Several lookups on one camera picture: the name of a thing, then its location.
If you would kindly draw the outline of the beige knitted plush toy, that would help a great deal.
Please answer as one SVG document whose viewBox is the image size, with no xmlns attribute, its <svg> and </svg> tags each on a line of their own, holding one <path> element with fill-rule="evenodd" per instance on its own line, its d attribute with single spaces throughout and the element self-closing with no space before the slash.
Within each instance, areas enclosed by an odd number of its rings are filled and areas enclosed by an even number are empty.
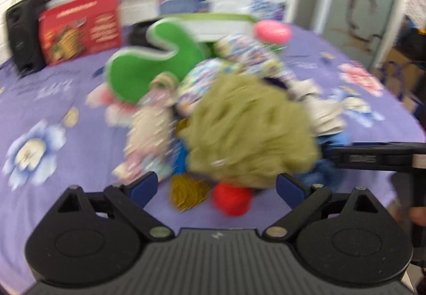
<svg viewBox="0 0 426 295">
<path fill-rule="evenodd" d="M 130 184 L 142 175 L 154 172 L 159 182 L 172 173 L 173 127 L 172 106 L 177 78 L 162 72 L 149 84 L 132 116 L 124 148 L 124 161 L 113 170 L 121 182 Z"/>
</svg>

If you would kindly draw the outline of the white knitted cloth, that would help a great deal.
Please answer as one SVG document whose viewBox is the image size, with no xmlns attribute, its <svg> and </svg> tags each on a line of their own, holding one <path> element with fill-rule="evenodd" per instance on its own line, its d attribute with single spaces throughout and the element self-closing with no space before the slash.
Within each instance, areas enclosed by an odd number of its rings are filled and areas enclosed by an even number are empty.
<svg viewBox="0 0 426 295">
<path fill-rule="evenodd" d="M 342 106 L 332 99 L 323 99 L 321 88 L 314 80 L 290 80 L 289 92 L 306 110 L 315 136 L 329 136 L 345 130 Z"/>
</svg>

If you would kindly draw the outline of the olive green fluffy loofah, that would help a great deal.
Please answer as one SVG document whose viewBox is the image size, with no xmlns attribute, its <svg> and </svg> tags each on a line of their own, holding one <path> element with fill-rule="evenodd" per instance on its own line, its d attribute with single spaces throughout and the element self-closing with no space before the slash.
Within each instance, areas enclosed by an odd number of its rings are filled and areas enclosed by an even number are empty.
<svg viewBox="0 0 426 295">
<path fill-rule="evenodd" d="M 302 104 L 247 74 L 220 75 L 181 136 L 188 170 L 235 186 L 270 188 L 280 173 L 306 173 L 321 157 Z"/>
</svg>

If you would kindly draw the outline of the green oven mitt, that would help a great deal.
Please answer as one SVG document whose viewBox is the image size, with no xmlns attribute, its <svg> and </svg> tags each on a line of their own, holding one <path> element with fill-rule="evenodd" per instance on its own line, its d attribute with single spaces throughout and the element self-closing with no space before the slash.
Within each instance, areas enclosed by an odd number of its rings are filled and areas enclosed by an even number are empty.
<svg viewBox="0 0 426 295">
<path fill-rule="evenodd" d="M 125 47 L 105 65 L 105 82 L 119 101 L 138 103 L 149 91 L 150 83 L 162 73 L 180 82 L 209 56 L 209 49 L 177 18 L 162 18 L 146 33 L 147 41 L 158 49 Z"/>
</svg>

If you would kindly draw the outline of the floral patterned oven mitt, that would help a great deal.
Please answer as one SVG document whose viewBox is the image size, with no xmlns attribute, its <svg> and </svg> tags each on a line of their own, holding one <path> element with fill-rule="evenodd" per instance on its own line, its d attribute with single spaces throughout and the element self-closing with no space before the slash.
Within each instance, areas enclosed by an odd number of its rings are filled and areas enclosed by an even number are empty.
<svg viewBox="0 0 426 295">
<path fill-rule="evenodd" d="M 176 108 L 182 116 L 190 116 L 221 74 L 252 74 L 279 78 L 284 62 L 278 54 L 260 41 L 243 35 L 224 36 L 213 44 L 215 57 L 199 62 L 177 88 Z"/>
</svg>

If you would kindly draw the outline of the blue fluffy cloth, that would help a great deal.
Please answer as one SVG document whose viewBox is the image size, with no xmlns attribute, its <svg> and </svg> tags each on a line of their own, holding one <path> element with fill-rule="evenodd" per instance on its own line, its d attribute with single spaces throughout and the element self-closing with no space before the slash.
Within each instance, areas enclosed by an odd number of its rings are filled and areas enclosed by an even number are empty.
<svg viewBox="0 0 426 295">
<path fill-rule="evenodd" d="M 316 142 L 321 149 L 322 158 L 313 165 L 310 171 L 297 174 L 296 178 L 308 186 L 319 183 L 332 191 L 337 191 L 344 180 L 345 171 L 336 168 L 329 157 L 333 148 L 348 145 L 349 137 L 345 131 L 342 131 L 328 136 L 318 136 Z"/>
</svg>

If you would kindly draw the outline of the mustard yellow yarn ball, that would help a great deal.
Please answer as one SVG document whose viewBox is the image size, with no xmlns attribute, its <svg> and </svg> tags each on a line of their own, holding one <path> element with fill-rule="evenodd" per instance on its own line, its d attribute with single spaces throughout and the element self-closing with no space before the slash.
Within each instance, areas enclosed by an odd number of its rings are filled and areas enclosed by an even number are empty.
<svg viewBox="0 0 426 295">
<path fill-rule="evenodd" d="M 187 211 L 209 199 L 210 185 L 189 174 L 174 175 L 170 179 L 170 200 L 179 211 Z"/>
</svg>

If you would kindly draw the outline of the red yarn ball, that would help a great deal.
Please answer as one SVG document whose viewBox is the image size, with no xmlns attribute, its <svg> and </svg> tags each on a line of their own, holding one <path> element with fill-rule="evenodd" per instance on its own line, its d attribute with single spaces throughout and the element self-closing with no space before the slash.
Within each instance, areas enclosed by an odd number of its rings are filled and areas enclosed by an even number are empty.
<svg viewBox="0 0 426 295">
<path fill-rule="evenodd" d="M 213 187 L 212 200 L 215 208 L 228 217 L 239 217 L 248 212 L 253 199 L 249 188 L 219 183 Z"/>
</svg>

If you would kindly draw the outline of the purple floral tablecloth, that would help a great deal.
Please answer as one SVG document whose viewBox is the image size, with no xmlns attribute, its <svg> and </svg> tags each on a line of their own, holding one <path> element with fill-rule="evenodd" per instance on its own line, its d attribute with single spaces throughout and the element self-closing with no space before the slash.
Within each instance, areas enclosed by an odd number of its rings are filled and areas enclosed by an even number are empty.
<svg viewBox="0 0 426 295">
<path fill-rule="evenodd" d="M 292 26 L 293 36 L 284 53 L 286 69 L 290 68 L 298 80 L 312 78 L 328 97 L 334 89 L 345 86 L 359 93 L 379 121 L 365 126 L 358 119 L 342 117 L 347 123 L 350 142 L 423 142 L 425 132 L 419 122 L 387 89 L 379 90 L 381 96 L 371 94 L 363 86 L 341 80 L 339 66 L 354 62 L 311 31 Z M 9 62 L 1 68 L 1 285 L 12 294 L 21 294 L 34 283 L 34 278 L 24 258 L 24 246 L 32 230 L 43 218 L 58 197 L 70 185 L 78 184 L 87 192 L 101 191 L 116 182 L 113 169 L 122 162 L 126 143 L 126 128 L 110 127 L 105 123 L 105 107 L 86 105 L 86 96 L 103 82 L 102 75 L 94 73 L 105 65 L 114 53 L 106 51 L 75 61 L 47 67 L 44 70 L 19 78 L 14 65 Z M 41 140 L 46 150 L 53 137 L 54 145 L 62 145 L 53 156 L 36 155 L 40 164 L 56 160 L 55 173 L 42 175 L 46 182 L 31 183 L 11 189 L 4 163 L 8 151 L 15 155 L 20 150 L 11 148 L 15 141 L 23 142 L 25 150 L 40 149 L 41 142 L 30 142 L 29 130 L 41 122 L 41 127 L 53 126 L 52 131 L 42 128 Z M 367 187 L 380 202 L 387 206 L 395 198 L 386 172 L 347 170 L 339 192 L 349 192 L 355 186 Z M 151 214 L 173 229 L 181 227 L 248 227 L 263 230 L 289 208 L 280 201 L 275 190 L 256 196 L 250 211 L 236 218 L 224 217 L 210 201 L 189 210 L 178 212 L 168 198 L 168 183 L 161 183 L 157 195 L 147 206 Z"/>
</svg>

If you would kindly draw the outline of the black coffee cup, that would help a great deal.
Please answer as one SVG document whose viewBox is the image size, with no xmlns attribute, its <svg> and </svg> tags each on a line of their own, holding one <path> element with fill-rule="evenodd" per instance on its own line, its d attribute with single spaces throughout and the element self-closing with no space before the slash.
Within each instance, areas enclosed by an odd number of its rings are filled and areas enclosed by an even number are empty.
<svg viewBox="0 0 426 295">
<path fill-rule="evenodd" d="M 146 47 L 150 49 L 159 50 L 158 47 L 151 44 L 147 40 L 147 30 L 155 22 L 157 22 L 157 19 L 145 20 L 145 21 L 141 21 L 141 22 L 133 24 L 131 26 L 131 29 L 128 35 L 129 44 L 132 46 Z"/>
</svg>

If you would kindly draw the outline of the clear jar pink lid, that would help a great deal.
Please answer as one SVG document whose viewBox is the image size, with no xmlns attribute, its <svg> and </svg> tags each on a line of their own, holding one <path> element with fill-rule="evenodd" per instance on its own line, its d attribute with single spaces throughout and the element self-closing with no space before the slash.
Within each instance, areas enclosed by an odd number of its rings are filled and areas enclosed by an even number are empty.
<svg viewBox="0 0 426 295">
<path fill-rule="evenodd" d="M 253 34 L 273 52 L 281 52 L 287 48 L 292 39 L 292 29 L 277 20 L 260 20 L 253 26 Z"/>
</svg>

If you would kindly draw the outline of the red cardboard snack box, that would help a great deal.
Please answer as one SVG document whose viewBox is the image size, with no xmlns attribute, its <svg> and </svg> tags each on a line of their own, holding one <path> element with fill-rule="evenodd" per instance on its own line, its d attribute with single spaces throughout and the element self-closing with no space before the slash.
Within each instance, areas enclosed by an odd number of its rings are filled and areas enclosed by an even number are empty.
<svg viewBox="0 0 426 295">
<path fill-rule="evenodd" d="M 119 48 L 119 0 L 74 0 L 48 9 L 38 38 L 48 66 Z"/>
</svg>

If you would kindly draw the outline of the black portable speaker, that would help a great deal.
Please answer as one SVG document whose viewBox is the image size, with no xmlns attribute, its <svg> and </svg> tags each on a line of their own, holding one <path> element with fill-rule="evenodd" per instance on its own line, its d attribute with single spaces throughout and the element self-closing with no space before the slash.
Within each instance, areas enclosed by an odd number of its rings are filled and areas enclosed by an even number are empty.
<svg viewBox="0 0 426 295">
<path fill-rule="evenodd" d="M 21 77 L 41 71 L 46 61 L 39 40 L 39 19 L 48 0 L 21 0 L 5 12 L 11 57 Z"/>
</svg>

